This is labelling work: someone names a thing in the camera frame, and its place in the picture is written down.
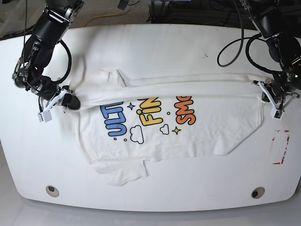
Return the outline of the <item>red tape rectangle marker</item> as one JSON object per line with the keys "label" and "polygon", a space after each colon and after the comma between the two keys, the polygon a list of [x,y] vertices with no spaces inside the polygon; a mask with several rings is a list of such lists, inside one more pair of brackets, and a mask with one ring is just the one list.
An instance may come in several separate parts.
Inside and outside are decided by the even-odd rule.
{"label": "red tape rectangle marker", "polygon": [[289,130],[275,130],[270,145],[270,161],[272,165],[284,163],[289,140]]}

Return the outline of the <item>white printed T-shirt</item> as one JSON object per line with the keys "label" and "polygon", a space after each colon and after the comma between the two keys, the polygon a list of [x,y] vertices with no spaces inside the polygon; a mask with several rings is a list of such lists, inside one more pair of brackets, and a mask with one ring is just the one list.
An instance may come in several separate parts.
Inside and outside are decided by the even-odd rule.
{"label": "white printed T-shirt", "polygon": [[110,186],[147,177],[148,161],[227,155],[263,123],[252,73],[130,79],[118,69],[86,69],[70,87],[80,109],[58,121],[91,170]]}

